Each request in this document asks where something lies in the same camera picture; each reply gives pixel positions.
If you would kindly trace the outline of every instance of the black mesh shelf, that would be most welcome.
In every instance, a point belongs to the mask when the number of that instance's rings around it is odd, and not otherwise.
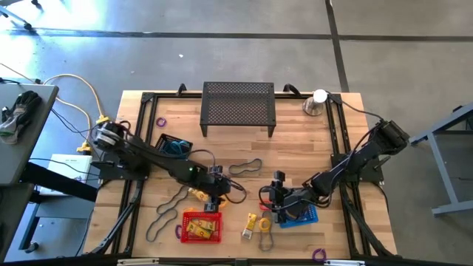
[[[273,83],[204,82],[200,127],[267,126],[268,136],[276,126]]]

